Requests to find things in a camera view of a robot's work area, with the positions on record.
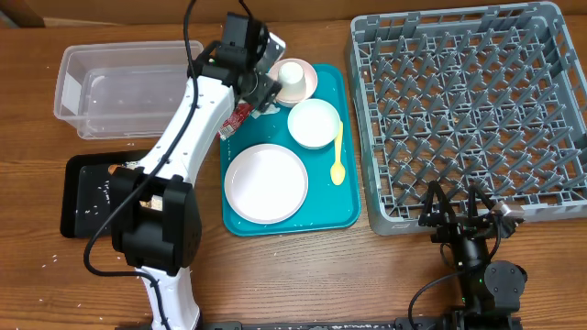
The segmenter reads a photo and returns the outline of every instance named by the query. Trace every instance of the red snack wrapper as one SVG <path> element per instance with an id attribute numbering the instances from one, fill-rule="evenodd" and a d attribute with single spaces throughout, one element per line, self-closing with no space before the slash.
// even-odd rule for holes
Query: red snack wrapper
<path id="1" fill-rule="evenodd" d="M 235 111 L 232 112 L 232 115 L 227 119 L 227 121 L 222 124 L 222 127 L 218 130 L 218 137 L 222 138 L 222 140 L 226 140 L 230 138 L 237 129 L 245 122 L 245 119 L 249 117 L 250 113 L 253 111 L 253 106 L 248 103 L 239 103 Z"/>

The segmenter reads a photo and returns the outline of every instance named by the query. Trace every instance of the blue tray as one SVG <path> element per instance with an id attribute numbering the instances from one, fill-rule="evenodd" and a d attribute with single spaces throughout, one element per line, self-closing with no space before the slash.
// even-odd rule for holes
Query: blue tray
<path id="1" fill-rule="evenodd" d="M 340 71 L 332 65 L 315 64 L 314 68 L 318 73 L 318 87 L 313 97 L 337 108 L 340 120 L 344 123 L 340 158 L 347 171 L 345 181 L 335 186 L 330 180 L 334 143 L 319 150 L 308 150 L 295 142 L 287 130 L 289 108 L 282 107 L 277 114 L 261 115 L 257 119 L 249 117 L 235 135 L 220 142 L 222 217 L 228 230 L 235 235 L 251 237 L 343 228 L 351 226 L 359 218 L 359 181 L 345 84 Z M 288 148 L 302 160 L 308 172 L 308 194 L 304 204 L 289 219 L 274 225 L 257 225 L 243 219 L 232 210 L 224 192 L 224 178 L 230 161 L 244 149 L 261 143 Z"/>

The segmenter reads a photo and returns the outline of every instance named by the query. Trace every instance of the gray plastic crate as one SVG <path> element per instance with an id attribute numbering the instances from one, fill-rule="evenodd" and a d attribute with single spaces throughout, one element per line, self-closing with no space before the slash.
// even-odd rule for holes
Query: gray plastic crate
<path id="1" fill-rule="evenodd" d="M 359 16 L 350 31 L 374 232 L 426 231 L 432 180 L 461 212 L 475 182 L 527 221 L 587 215 L 586 82 L 556 5 Z"/>

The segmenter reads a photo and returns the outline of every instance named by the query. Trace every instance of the metal grid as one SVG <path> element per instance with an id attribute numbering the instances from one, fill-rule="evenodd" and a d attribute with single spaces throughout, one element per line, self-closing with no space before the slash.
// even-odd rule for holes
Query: metal grid
<path id="1" fill-rule="evenodd" d="M 360 129 L 369 133 L 361 133 L 361 147 L 363 170 L 373 171 L 364 177 L 375 179 L 366 180 L 375 192 L 368 196 L 374 230 L 416 231 L 410 222 L 432 180 L 463 212 L 472 183 L 495 201 L 537 214 L 587 205 L 579 146 L 585 82 L 562 17 L 545 17 L 554 9 L 523 4 L 363 16 L 365 28 L 351 34 L 352 80 L 360 82 L 351 87 L 361 92 L 353 96 Z"/>

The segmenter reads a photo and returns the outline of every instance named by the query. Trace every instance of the wooden tabletop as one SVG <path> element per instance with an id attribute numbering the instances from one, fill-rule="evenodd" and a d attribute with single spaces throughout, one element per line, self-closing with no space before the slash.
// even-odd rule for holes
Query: wooden tabletop
<path id="1" fill-rule="evenodd" d="M 582 33 L 587 16 L 566 20 L 587 64 Z M 287 42 L 288 57 L 331 63 L 346 77 L 349 21 L 270 28 Z M 194 25 L 191 31 L 193 39 L 207 44 L 219 38 L 221 26 Z M 150 321 L 142 282 L 90 274 L 82 263 L 85 241 L 62 237 L 59 226 L 70 157 L 150 149 L 155 140 L 82 140 L 53 116 L 53 97 L 68 46 L 181 38 L 180 26 L 0 31 L 0 329 L 112 329 Z M 349 108 L 359 166 L 356 117 Z M 217 142 L 200 171 L 196 194 L 204 233 L 192 283 L 207 322 L 393 320 L 406 315 L 420 287 L 449 273 L 427 235 L 374 234 L 364 202 L 357 224 L 345 230 L 256 238 L 229 234 L 221 217 Z M 585 328 L 586 237 L 583 219 L 526 224 L 502 243 L 497 259 L 529 274 L 518 314 L 526 329 Z M 101 269 L 129 269 L 119 257 L 109 238 L 93 253 Z M 440 314 L 459 299 L 456 285 L 440 285 L 420 298 L 415 315 Z"/>

